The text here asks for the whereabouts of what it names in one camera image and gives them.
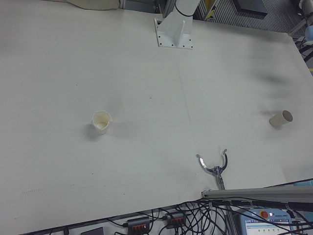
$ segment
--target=paper cup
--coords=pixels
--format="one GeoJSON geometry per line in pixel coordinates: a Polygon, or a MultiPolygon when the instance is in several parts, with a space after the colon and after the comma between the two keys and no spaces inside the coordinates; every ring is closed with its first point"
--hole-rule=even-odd
{"type": "Polygon", "coordinates": [[[92,125],[100,134],[108,131],[109,123],[113,122],[111,115],[107,111],[97,111],[92,116],[92,125]]]}
{"type": "Polygon", "coordinates": [[[293,117],[291,113],[287,110],[282,111],[281,113],[276,114],[275,116],[269,119],[269,122],[272,126],[281,126],[286,123],[292,122],[293,117]]]}

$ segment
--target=red emergency stop button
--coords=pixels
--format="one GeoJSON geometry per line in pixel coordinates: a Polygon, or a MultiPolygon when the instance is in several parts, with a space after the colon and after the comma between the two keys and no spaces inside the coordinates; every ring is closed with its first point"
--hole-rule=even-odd
{"type": "Polygon", "coordinates": [[[268,218],[268,213],[266,211],[260,211],[260,216],[264,219],[268,218]]]}

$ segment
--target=white table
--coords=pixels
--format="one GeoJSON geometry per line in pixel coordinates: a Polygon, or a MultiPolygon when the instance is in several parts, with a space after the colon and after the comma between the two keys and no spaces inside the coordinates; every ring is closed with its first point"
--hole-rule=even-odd
{"type": "Polygon", "coordinates": [[[217,185],[195,155],[224,148],[226,188],[313,177],[312,77],[287,34],[194,22],[194,50],[160,48],[153,18],[1,1],[0,234],[198,199],[217,185]]]}

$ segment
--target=metal floor grate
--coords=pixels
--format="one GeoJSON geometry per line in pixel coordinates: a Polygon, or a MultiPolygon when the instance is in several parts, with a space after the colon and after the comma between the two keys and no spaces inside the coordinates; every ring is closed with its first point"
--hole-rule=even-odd
{"type": "MultiPolygon", "coordinates": [[[[215,19],[208,21],[282,33],[288,33],[301,21],[290,0],[263,0],[263,2],[268,10],[265,17],[237,12],[233,0],[220,0],[214,12],[215,19]]],[[[303,27],[295,35],[303,36],[304,30],[303,27]]]]}

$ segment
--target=electrical outlet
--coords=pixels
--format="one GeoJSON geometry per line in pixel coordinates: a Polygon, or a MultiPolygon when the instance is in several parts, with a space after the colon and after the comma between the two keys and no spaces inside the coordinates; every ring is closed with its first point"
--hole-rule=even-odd
{"type": "Polygon", "coordinates": [[[149,217],[127,220],[128,235],[143,235],[150,231],[149,217]]]}
{"type": "Polygon", "coordinates": [[[173,212],[166,214],[167,229],[179,228],[186,225],[186,216],[181,212],[173,212]]]}

